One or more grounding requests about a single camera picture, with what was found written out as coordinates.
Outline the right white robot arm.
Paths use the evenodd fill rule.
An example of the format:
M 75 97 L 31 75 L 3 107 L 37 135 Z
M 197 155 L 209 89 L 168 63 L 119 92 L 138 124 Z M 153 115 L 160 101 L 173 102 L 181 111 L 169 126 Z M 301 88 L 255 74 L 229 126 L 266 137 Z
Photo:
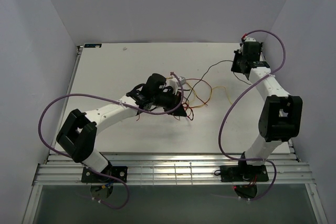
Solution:
M 242 153 L 238 165 L 231 168 L 239 181 L 268 180 L 265 160 L 283 142 L 299 134 L 303 101 L 290 95 L 271 73 L 268 63 L 260 59 L 261 43 L 244 38 L 236 50 L 231 71 L 243 74 L 256 85 L 264 106 L 258 121 L 259 134 L 251 147 Z

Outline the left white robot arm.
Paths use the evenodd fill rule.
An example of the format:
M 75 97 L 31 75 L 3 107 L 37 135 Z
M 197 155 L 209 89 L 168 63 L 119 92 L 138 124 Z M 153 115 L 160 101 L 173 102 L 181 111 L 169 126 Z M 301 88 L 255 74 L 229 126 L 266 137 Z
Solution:
M 76 163 L 93 170 L 94 177 L 105 182 L 111 177 L 111 163 L 95 149 L 96 137 L 107 128 L 141 113 L 151 113 L 154 107 L 162 108 L 172 116 L 186 117 L 182 106 L 184 77 L 168 80 L 154 73 L 146 83 L 135 86 L 116 102 L 95 110 L 72 110 L 65 119 L 57 137 L 57 143 Z

